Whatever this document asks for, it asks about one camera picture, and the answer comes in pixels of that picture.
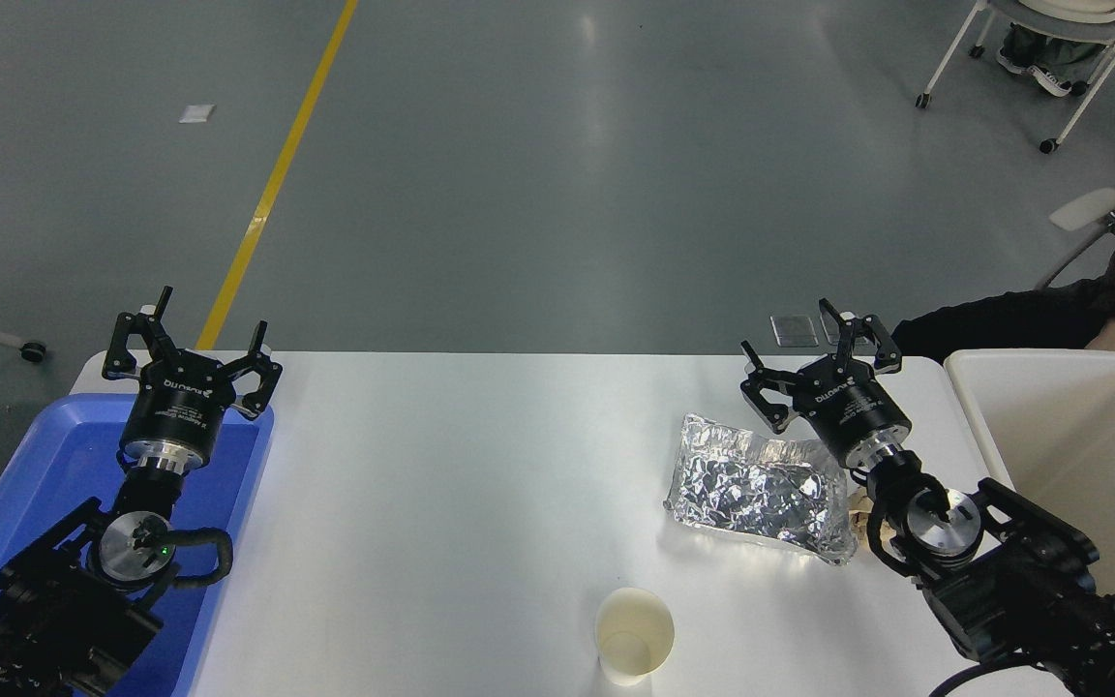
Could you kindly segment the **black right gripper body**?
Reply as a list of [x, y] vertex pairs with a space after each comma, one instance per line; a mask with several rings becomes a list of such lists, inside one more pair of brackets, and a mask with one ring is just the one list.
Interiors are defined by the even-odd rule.
[[872, 367], [859, 360], [842, 369], [833, 358], [802, 367], [802, 418], [838, 465], [862, 465], [880, 447], [901, 444], [912, 429]]

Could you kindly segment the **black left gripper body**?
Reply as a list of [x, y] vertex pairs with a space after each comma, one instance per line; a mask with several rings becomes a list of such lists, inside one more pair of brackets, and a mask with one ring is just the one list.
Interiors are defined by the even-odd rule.
[[140, 370], [137, 393], [122, 434], [124, 453], [151, 442], [169, 442], [191, 453], [212, 453], [233, 389], [223, 365], [204, 354], [182, 351], [177, 360], [154, 358]]

